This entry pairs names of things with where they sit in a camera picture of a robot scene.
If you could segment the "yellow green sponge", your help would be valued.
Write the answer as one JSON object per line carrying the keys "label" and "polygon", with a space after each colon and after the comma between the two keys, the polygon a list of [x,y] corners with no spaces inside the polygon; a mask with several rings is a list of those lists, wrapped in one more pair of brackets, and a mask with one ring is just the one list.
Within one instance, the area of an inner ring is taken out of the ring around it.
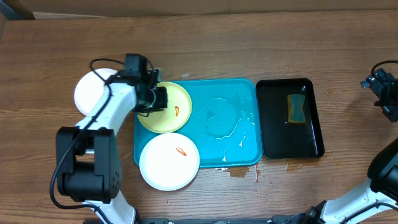
{"label": "yellow green sponge", "polygon": [[301,94],[290,94],[287,96],[287,122],[288,123],[305,123],[305,113],[303,110],[305,96]]}

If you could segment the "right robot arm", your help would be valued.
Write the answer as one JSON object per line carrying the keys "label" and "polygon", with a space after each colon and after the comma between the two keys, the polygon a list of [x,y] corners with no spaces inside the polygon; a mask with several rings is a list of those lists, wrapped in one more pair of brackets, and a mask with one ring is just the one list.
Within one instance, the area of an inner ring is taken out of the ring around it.
{"label": "right robot arm", "polygon": [[[375,106],[390,121],[397,121],[397,78],[377,64],[361,82],[378,97]],[[286,223],[352,224],[386,210],[397,210],[397,140],[391,142],[371,162],[367,179],[343,196],[323,201]]]}

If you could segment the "white plate with sauce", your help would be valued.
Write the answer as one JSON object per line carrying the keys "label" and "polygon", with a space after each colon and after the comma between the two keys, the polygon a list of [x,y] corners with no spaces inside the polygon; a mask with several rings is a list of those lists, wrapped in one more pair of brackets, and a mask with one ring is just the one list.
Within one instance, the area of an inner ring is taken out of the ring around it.
{"label": "white plate with sauce", "polygon": [[77,83],[74,92],[74,102],[78,110],[88,115],[100,100],[104,92],[104,81],[111,75],[116,73],[110,68],[99,68],[95,72],[101,77],[99,78],[94,72],[84,75]]}

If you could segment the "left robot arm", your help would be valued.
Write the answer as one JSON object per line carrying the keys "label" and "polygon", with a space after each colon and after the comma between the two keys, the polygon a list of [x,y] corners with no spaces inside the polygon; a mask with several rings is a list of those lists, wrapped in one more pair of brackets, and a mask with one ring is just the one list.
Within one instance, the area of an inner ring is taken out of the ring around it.
{"label": "left robot arm", "polygon": [[75,88],[76,103],[91,105],[73,127],[56,133],[57,166],[50,181],[52,203],[64,210],[91,209],[102,223],[137,223],[136,209],[121,192],[116,135],[126,116],[166,107],[161,71],[104,69],[87,73]]}

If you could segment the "yellow plate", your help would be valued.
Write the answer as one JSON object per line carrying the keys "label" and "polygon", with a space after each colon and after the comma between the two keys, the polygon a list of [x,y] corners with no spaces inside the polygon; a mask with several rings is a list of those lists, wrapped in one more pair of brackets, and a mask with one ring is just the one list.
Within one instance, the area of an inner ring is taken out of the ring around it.
{"label": "yellow plate", "polygon": [[167,107],[162,111],[152,112],[148,117],[138,115],[140,123],[154,133],[171,133],[180,129],[192,112],[190,95],[181,85],[174,82],[160,82],[158,86],[167,90]]}

